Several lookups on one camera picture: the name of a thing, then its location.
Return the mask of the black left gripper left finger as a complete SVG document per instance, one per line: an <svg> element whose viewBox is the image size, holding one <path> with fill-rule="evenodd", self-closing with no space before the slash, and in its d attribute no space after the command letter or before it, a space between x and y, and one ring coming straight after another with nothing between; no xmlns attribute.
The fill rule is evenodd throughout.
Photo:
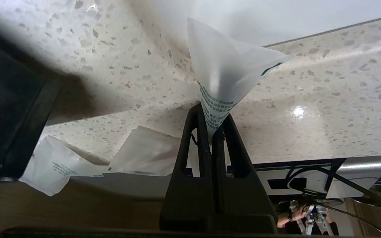
<svg viewBox="0 0 381 238"><path fill-rule="evenodd" d="M197 131L197 161L200 176L187 175L192 131ZM160 229L206 232L215 213L211 152L202 105L192 107L186 117L181 143L160 212Z"/></svg>

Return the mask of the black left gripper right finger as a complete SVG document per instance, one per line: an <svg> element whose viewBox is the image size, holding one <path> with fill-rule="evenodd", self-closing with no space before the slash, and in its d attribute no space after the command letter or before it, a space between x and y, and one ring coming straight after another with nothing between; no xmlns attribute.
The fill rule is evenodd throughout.
<svg viewBox="0 0 381 238"><path fill-rule="evenodd" d="M277 214L231 115L213 135L212 173L214 231L276 231Z"/></svg>

